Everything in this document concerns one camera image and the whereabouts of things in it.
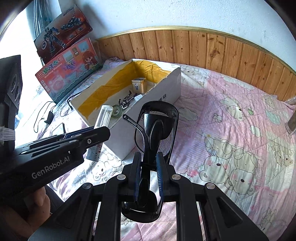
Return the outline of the person's left hand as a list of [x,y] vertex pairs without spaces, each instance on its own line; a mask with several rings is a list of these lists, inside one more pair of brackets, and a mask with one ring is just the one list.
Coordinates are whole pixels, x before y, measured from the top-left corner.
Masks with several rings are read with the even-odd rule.
[[42,187],[27,197],[1,206],[1,220],[14,238],[29,238],[51,215],[51,202]]

